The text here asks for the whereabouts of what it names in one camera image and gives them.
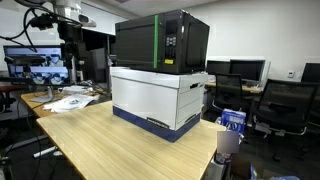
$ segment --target white box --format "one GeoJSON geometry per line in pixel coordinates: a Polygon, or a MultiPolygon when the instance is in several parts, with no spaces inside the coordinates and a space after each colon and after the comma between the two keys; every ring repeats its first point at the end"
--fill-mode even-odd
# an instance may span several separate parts
{"type": "Polygon", "coordinates": [[[170,75],[113,67],[111,79],[115,108],[172,131],[197,116],[200,119],[207,74],[170,75]]]}

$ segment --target desk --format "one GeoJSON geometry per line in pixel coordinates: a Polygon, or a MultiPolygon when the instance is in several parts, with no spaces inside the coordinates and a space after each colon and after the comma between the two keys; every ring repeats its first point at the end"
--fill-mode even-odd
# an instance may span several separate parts
{"type": "MultiPolygon", "coordinates": [[[[22,94],[21,99],[27,104],[27,106],[29,108],[31,108],[33,110],[34,113],[36,113],[36,115],[38,117],[46,117],[46,116],[53,115],[55,113],[51,112],[50,110],[43,110],[43,105],[39,106],[42,103],[30,101],[30,99],[32,99],[32,98],[35,98],[37,96],[43,96],[45,94],[46,93],[44,93],[44,92],[22,94]]],[[[55,97],[62,98],[63,96],[64,96],[63,94],[55,94],[55,97]]]]}
{"type": "MultiPolygon", "coordinates": [[[[205,86],[207,87],[216,87],[216,83],[206,82],[205,86]]],[[[242,91],[247,91],[251,93],[261,93],[262,90],[260,88],[242,86],[242,91]]]]}
{"type": "Polygon", "coordinates": [[[225,127],[200,120],[170,143],[112,114],[112,102],[37,120],[85,179],[200,179],[225,127]]]}

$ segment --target computer monitor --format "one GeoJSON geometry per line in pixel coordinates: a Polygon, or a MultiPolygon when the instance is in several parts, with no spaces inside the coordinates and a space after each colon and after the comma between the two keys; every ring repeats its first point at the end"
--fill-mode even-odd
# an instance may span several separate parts
{"type": "Polygon", "coordinates": [[[209,75],[215,75],[216,73],[229,74],[230,62],[208,60],[206,71],[209,75]]]}
{"type": "Polygon", "coordinates": [[[243,81],[260,82],[265,60],[230,60],[230,74],[240,74],[243,81]]]}
{"type": "Polygon", "coordinates": [[[301,82],[306,83],[320,83],[320,64],[306,63],[304,67],[301,82]]]}
{"type": "Polygon", "coordinates": [[[30,46],[3,46],[6,57],[13,63],[8,63],[9,76],[12,78],[31,78],[31,83],[12,82],[14,85],[37,86],[67,86],[70,85],[68,69],[61,59],[61,47],[59,45],[35,46],[38,52],[33,52],[30,46]],[[44,59],[42,63],[21,65],[23,61],[30,62],[34,59],[44,59]]]}
{"type": "Polygon", "coordinates": [[[46,60],[43,66],[64,66],[60,45],[36,45],[37,52],[29,48],[31,46],[3,46],[5,56],[41,56],[46,60]]]}

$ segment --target green stripe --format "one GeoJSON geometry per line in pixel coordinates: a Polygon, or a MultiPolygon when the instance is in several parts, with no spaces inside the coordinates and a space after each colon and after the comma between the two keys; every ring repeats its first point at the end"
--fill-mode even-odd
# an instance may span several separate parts
{"type": "Polygon", "coordinates": [[[158,28],[159,28],[159,16],[154,16],[154,40],[153,40],[153,68],[158,67],[158,28]]]}

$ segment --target wall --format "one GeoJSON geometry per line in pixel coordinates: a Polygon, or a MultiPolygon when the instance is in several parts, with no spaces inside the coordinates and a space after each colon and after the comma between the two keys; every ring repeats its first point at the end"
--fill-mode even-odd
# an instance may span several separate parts
{"type": "Polygon", "coordinates": [[[319,8],[318,0],[220,0],[186,10],[210,25],[207,59],[265,58],[269,78],[300,81],[306,62],[320,63],[319,8]]]}
{"type": "Polygon", "coordinates": [[[82,4],[94,6],[100,10],[103,10],[105,12],[108,12],[110,14],[117,15],[119,17],[122,17],[124,19],[135,19],[138,18],[136,14],[133,14],[131,12],[122,10],[118,7],[112,6],[103,0],[82,0],[82,4]]]}
{"type": "MultiPolygon", "coordinates": [[[[121,10],[117,10],[117,11],[113,10],[112,12],[109,13],[104,9],[104,8],[111,9],[111,7],[107,6],[107,4],[99,4],[98,8],[93,7],[93,5],[96,5],[96,4],[91,3],[90,1],[86,1],[85,3],[82,3],[81,7],[84,14],[94,18],[95,21],[97,22],[97,27],[91,29],[94,31],[99,31],[107,34],[115,34],[115,30],[114,30],[115,23],[126,20],[126,18],[124,17],[134,17],[133,15],[131,16],[130,13],[125,13],[125,12],[122,12],[121,10]]],[[[45,7],[52,10],[52,5],[50,3],[46,3],[45,7]]],[[[23,15],[26,10],[27,10],[26,7],[23,7],[17,4],[13,0],[3,0],[0,3],[0,14],[1,14],[0,35],[10,37],[20,33],[22,30],[23,15]]],[[[54,26],[55,26],[54,28],[48,29],[45,31],[40,31],[39,29],[36,29],[36,28],[29,28],[28,32],[32,42],[35,45],[56,45],[63,42],[60,40],[59,34],[57,33],[57,30],[56,30],[57,26],[56,25],[54,26]]],[[[25,45],[29,45],[24,35],[16,40],[25,45]]],[[[0,40],[0,73],[2,75],[7,75],[8,74],[7,65],[3,60],[4,59],[4,52],[2,50],[3,45],[15,45],[15,44],[5,40],[0,40]]],[[[0,85],[10,85],[10,83],[0,82],[0,85]]],[[[18,97],[20,96],[20,92],[12,93],[12,95],[16,97],[16,99],[18,99],[18,97]]],[[[13,110],[13,112],[1,114],[0,120],[15,119],[17,117],[16,106],[17,106],[17,102],[11,106],[12,107],[11,110],[13,110]]],[[[21,111],[20,115],[25,116],[26,107],[24,106],[24,103],[20,103],[19,107],[21,111]]]]}

